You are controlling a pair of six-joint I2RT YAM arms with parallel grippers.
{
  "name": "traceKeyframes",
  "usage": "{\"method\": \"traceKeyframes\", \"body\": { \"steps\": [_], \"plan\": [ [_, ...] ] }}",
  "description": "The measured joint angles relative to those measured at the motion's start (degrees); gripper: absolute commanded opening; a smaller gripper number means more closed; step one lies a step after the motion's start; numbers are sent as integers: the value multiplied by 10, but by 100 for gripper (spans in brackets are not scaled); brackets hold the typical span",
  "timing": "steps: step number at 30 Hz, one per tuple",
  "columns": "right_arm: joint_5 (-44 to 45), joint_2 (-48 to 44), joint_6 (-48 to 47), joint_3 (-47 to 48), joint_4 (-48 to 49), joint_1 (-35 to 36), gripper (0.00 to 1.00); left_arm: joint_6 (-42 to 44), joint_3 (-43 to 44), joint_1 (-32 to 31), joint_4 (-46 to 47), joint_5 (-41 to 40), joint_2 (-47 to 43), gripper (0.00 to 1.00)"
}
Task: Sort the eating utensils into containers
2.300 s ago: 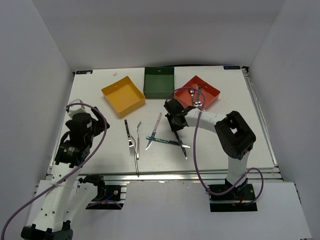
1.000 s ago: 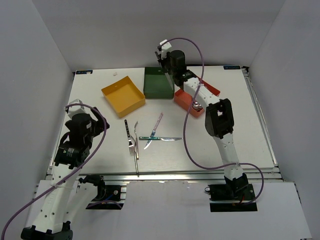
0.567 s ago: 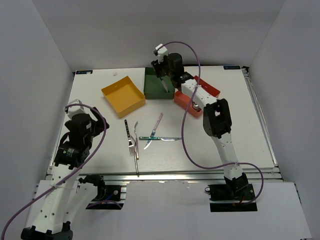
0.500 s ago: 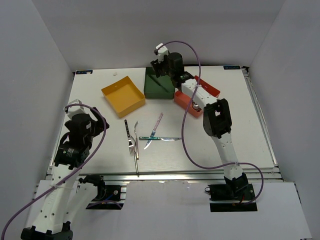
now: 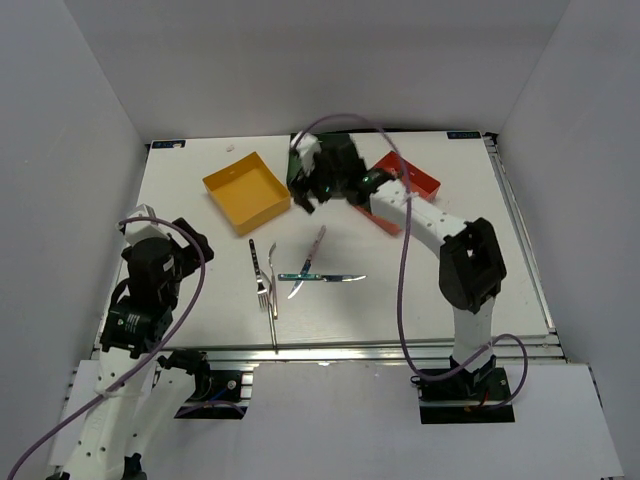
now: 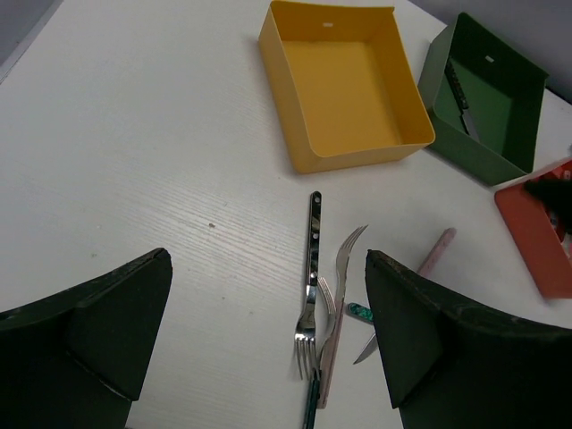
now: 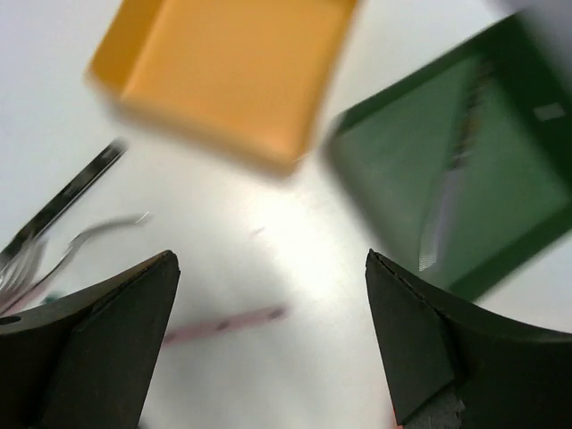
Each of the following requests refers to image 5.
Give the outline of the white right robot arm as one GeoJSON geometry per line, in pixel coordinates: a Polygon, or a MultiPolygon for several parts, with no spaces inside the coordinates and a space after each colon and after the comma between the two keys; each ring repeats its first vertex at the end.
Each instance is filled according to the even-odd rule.
{"type": "Polygon", "coordinates": [[[294,172],[287,185],[305,211],[313,212],[316,203],[343,198],[374,217],[404,225],[436,256],[438,286],[454,315],[452,388],[463,398],[477,397],[495,367],[492,315],[506,276],[492,224],[484,218],[460,219],[408,194],[407,166],[395,173],[368,168],[348,135],[322,141],[298,134],[291,141],[290,158],[294,172]]]}

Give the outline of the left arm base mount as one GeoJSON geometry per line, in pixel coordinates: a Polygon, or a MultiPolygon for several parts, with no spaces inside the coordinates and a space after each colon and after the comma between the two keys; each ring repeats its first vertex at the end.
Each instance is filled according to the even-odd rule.
{"type": "Polygon", "coordinates": [[[175,419],[242,420],[248,409],[248,397],[242,393],[247,372],[216,369],[207,354],[198,350],[175,350],[157,359],[155,385],[174,382],[169,373],[186,382],[189,394],[179,406],[175,419]]]}

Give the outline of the knife with green handle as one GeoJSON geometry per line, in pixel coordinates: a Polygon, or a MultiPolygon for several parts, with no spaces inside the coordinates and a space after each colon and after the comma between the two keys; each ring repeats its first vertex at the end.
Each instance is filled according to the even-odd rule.
{"type": "Polygon", "coordinates": [[[366,275],[357,274],[311,274],[311,273],[280,273],[276,275],[276,279],[282,282],[327,282],[342,283],[364,280],[366,275]]]}

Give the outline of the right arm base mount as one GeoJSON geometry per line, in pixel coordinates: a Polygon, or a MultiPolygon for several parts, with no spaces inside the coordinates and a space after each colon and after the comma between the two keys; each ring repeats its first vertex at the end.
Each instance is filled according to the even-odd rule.
{"type": "Polygon", "coordinates": [[[504,368],[496,368],[478,387],[467,388],[458,377],[441,382],[425,382],[417,375],[411,383],[418,391],[420,421],[423,425],[514,423],[513,406],[504,368]]]}

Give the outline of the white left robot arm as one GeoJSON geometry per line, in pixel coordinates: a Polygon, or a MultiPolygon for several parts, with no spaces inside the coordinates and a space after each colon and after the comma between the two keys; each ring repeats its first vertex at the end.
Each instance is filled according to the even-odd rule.
{"type": "Polygon", "coordinates": [[[79,438],[58,479],[143,479],[153,439],[188,399],[211,387],[203,354],[161,355],[183,324],[173,312],[181,282],[203,275],[214,257],[207,238],[185,219],[149,214],[120,224],[127,268],[109,301],[99,341],[95,397],[81,415],[79,438]]]}

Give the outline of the knife with pink handle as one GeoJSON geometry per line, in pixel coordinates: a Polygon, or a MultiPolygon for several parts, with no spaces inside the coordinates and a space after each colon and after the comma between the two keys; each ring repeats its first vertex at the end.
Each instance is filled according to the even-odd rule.
{"type": "MultiPolygon", "coordinates": [[[[316,252],[317,252],[317,250],[319,248],[319,245],[320,245],[320,243],[321,243],[321,241],[322,241],[322,239],[323,239],[323,237],[324,237],[324,235],[326,233],[326,230],[327,230],[327,227],[325,225],[322,225],[321,228],[319,229],[319,231],[318,231],[318,233],[316,235],[316,238],[315,238],[315,240],[314,240],[314,242],[313,242],[313,244],[312,244],[312,246],[311,246],[311,248],[310,248],[310,250],[309,250],[309,252],[307,254],[307,257],[305,259],[303,267],[302,267],[302,269],[300,271],[301,275],[307,274],[309,272],[309,270],[311,268],[311,263],[312,263],[313,257],[315,256],[315,254],[316,254],[316,252]]],[[[297,292],[299,291],[299,289],[301,288],[303,283],[304,283],[303,280],[296,280],[294,282],[293,287],[292,287],[289,295],[287,296],[288,300],[292,299],[297,294],[297,292]]]]}

